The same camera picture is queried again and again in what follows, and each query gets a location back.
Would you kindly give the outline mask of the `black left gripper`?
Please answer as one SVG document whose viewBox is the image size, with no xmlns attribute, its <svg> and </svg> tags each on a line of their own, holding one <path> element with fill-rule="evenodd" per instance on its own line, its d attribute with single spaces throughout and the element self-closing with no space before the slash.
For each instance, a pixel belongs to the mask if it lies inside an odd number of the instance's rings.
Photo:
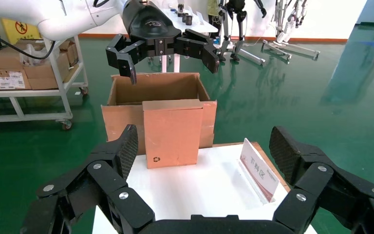
<svg viewBox="0 0 374 234">
<path fill-rule="evenodd" d="M 191 29 L 183 33 L 152 1 L 129 0 L 121 15 L 129 38 L 117 34 L 106 48 L 108 65 L 137 83 L 135 65 L 146 57 L 179 54 L 200 59 L 211 73 L 219 70 L 217 48 L 210 38 Z"/>
</svg>

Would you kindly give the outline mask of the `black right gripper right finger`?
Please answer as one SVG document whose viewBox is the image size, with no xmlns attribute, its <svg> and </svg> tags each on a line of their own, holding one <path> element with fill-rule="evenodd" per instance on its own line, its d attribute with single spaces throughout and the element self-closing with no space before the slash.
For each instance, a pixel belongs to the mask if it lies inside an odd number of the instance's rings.
<svg viewBox="0 0 374 234">
<path fill-rule="evenodd" d="M 353 234 L 374 234 L 374 183 L 340 167 L 317 146 L 273 127 L 269 150 L 290 191 L 273 221 L 302 234 L 318 209 L 329 211 Z"/>
</svg>

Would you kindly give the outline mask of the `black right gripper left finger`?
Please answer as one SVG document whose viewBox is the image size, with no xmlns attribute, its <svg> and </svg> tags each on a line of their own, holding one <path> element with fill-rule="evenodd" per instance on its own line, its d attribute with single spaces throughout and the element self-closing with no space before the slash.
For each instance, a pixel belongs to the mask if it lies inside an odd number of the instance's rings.
<svg viewBox="0 0 374 234">
<path fill-rule="evenodd" d="M 155 214 L 127 183 L 137 152 L 137 128 L 129 124 L 118 139 L 95 147 L 81 165 L 41 185 L 20 233 L 69 234 L 93 207 L 118 233 L 140 233 Z"/>
</svg>

